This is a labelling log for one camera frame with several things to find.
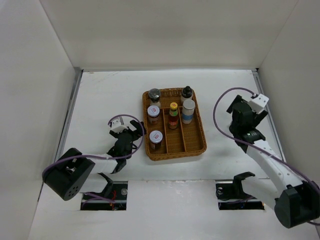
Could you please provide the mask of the white-lid brown spice jar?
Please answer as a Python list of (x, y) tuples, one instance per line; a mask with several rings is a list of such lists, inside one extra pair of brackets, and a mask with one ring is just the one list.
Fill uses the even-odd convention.
[(161, 148), (163, 140), (163, 134), (159, 130), (154, 130), (149, 134), (149, 144), (153, 150), (158, 150)]

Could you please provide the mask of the orange-label spice jar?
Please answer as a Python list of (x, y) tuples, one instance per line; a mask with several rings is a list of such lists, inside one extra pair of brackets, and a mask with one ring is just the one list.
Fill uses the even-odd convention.
[(150, 105), (147, 109), (147, 115), (150, 124), (157, 124), (160, 115), (160, 108), (156, 105)]

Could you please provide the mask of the red ketchup bottle yellow cap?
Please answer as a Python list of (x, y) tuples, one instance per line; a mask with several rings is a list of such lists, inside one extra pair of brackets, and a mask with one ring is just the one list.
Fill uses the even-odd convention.
[(170, 129), (176, 129), (179, 123), (178, 104), (172, 102), (169, 106), (168, 126)]

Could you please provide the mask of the clear-cap salt grinder bottle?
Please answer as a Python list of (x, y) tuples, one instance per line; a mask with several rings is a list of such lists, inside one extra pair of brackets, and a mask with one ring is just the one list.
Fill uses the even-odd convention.
[(148, 91), (149, 102), (151, 106), (161, 108), (161, 91), (158, 88), (152, 88)]

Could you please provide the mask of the blue-label white granule bottle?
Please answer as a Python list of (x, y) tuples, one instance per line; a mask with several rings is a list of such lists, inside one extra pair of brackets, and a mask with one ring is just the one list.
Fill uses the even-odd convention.
[(182, 122), (190, 124), (193, 120), (196, 104), (193, 100), (187, 99), (182, 105)]

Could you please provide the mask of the black-cap glass salt bottle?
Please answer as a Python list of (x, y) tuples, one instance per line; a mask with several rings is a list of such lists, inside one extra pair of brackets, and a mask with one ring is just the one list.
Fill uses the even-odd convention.
[(191, 100), (193, 98), (193, 90), (190, 86), (186, 86), (181, 91), (180, 101), (183, 104), (185, 100)]

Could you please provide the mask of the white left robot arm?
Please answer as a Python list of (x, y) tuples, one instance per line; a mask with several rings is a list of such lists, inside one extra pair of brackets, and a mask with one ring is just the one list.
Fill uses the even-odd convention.
[(133, 118), (125, 124), (121, 115), (108, 125), (115, 143), (106, 154), (83, 154), (72, 147), (43, 170), (43, 182), (64, 201), (82, 193), (91, 201), (115, 203), (110, 198), (113, 181), (108, 175), (117, 174), (126, 166), (127, 160), (140, 148), (134, 142), (141, 140), (147, 131), (142, 121)]

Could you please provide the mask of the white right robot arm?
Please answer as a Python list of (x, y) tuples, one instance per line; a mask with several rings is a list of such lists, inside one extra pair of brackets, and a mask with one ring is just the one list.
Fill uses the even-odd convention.
[(312, 223), (320, 217), (320, 189), (307, 177), (279, 159), (257, 126), (268, 115), (268, 97), (254, 94), (246, 101), (237, 95), (227, 113), (231, 114), (229, 131), (236, 144), (266, 173), (273, 187), (263, 185), (254, 173), (245, 172), (233, 179), (232, 192), (238, 198), (251, 195), (274, 210), (286, 228)]

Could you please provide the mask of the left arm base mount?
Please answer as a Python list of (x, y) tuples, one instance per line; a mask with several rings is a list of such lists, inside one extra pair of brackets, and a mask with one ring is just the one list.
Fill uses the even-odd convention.
[(114, 181), (106, 174), (99, 173), (83, 185), (80, 210), (125, 211), (128, 188), (128, 181)]

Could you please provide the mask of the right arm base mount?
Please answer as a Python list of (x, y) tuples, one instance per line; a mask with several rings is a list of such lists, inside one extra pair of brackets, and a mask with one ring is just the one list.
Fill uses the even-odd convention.
[(233, 177), (232, 181), (218, 181), (215, 183), (215, 195), (220, 211), (236, 210), (265, 210), (264, 204), (255, 197), (245, 193), (242, 181), (255, 175), (244, 172)]

